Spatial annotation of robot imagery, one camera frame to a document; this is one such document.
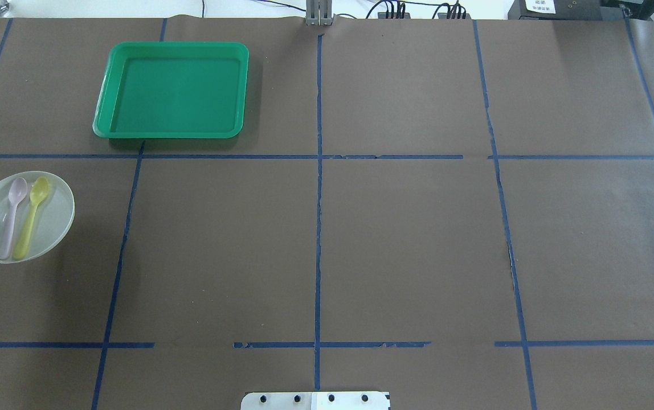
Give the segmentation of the pink plastic spoon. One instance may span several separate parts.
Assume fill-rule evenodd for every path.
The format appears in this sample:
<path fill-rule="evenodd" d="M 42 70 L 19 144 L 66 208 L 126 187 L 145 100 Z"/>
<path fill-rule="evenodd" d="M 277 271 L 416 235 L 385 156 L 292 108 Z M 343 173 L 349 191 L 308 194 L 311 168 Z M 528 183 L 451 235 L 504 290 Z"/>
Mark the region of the pink plastic spoon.
<path fill-rule="evenodd" d="M 0 260 L 9 259 L 15 230 L 15 216 L 22 200 L 27 197 L 28 184 L 24 178 L 15 178 L 7 192 L 7 215 L 4 220 L 0 246 Z"/>

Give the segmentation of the white round plate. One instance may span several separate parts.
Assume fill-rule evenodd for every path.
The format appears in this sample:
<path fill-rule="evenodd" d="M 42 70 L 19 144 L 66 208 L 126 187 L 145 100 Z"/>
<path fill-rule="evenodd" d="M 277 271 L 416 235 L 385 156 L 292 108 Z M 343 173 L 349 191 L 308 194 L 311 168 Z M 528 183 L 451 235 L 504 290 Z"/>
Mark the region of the white round plate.
<path fill-rule="evenodd" d="M 56 174 L 45 171 L 25 171 L 10 175 L 0 180 L 0 246 L 4 220 L 9 205 L 7 205 L 7 194 L 10 184 L 15 178 L 24 178 L 28 184 L 28 193 L 38 177 L 46 177 L 51 185 L 51 192 L 45 202 L 38 208 L 37 218 L 32 234 L 32 242 L 27 256 L 23 260 L 14 260 L 13 252 L 15 244 L 19 239 L 20 231 L 28 214 L 28 194 L 17 208 L 15 216 L 15 230 L 12 243 L 12 253 L 9 259 L 0 260 L 0 263 L 20 263 L 27 260 L 37 259 L 48 251 L 52 250 L 66 236 L 70 230 L 75 217 L 75 200 L 73 192 L 64 181 Z"/>

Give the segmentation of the yellow plastic spoon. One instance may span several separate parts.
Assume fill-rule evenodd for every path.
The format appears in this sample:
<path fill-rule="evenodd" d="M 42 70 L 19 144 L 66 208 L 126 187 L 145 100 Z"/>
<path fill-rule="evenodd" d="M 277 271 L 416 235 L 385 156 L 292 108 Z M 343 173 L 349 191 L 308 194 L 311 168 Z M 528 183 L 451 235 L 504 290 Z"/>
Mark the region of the yellow plastic spoon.
<path fill-rule="evenodd" d="M 13 258 L 14 260 L 23 260 L 30 250 L 32 234 L 39 205 L 45 202 L 51 192 L 50 182 L 46 177 L 38 177 L 28 193 L 28 214 L 25 218 L 24 225 L 19 234 L 19 239 L 15 244 Z"/>

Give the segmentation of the green plastic tray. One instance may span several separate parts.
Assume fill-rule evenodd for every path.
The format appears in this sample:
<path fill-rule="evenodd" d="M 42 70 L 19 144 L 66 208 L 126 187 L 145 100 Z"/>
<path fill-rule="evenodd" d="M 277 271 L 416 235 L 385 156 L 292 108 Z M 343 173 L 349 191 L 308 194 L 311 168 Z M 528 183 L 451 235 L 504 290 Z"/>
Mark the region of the green plastic tray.
<path fill-rule="evenodd" d="M 250 52 L 239 42 L 124 42 L 110 51 L 100 138 L 232 138 L 244 126 Z"/>

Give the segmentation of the black power strip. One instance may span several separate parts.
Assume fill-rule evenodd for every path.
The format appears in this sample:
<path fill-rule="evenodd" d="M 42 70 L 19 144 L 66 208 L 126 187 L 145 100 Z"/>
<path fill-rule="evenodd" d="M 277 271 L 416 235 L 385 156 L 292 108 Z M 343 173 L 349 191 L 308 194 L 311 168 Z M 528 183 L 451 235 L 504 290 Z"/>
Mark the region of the black power strip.
<path fill-rule="evenodd" d="M 385 10 L 377 11 L 375 15 L 380 20 L 405 20 L 410 18 L 406 2 L 378 2 L 385 6 Z"/>
<path fill-rule="evenodd" d="M 432 16 L 433 19 L 439 20 L 470 20 L 470 13 L 460 3 L 442 3 L 436 8 Z"/>

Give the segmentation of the black box device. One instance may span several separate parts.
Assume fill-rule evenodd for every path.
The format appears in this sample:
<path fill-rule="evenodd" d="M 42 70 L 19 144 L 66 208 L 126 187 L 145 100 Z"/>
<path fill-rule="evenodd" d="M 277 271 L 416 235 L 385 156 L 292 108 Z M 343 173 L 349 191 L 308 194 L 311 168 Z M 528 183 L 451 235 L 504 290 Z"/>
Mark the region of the black box device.
<path fill-rule="evenodd" d="M 514 1 L 507 11 L 509 20 L 618 21 L 624 13 L 601 1 Z"/>

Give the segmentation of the aluminium frame post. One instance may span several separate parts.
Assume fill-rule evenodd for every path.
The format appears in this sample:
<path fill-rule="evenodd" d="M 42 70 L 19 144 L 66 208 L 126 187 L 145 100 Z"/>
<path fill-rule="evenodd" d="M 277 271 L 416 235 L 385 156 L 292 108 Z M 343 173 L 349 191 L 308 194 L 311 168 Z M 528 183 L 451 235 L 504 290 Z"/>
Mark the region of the aluminium frame post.
<path fill-rule="evenodd" d="M 305 23 L 307 26 L 332 26 L 334 23 L 332 0 L 306 0 Z"/>

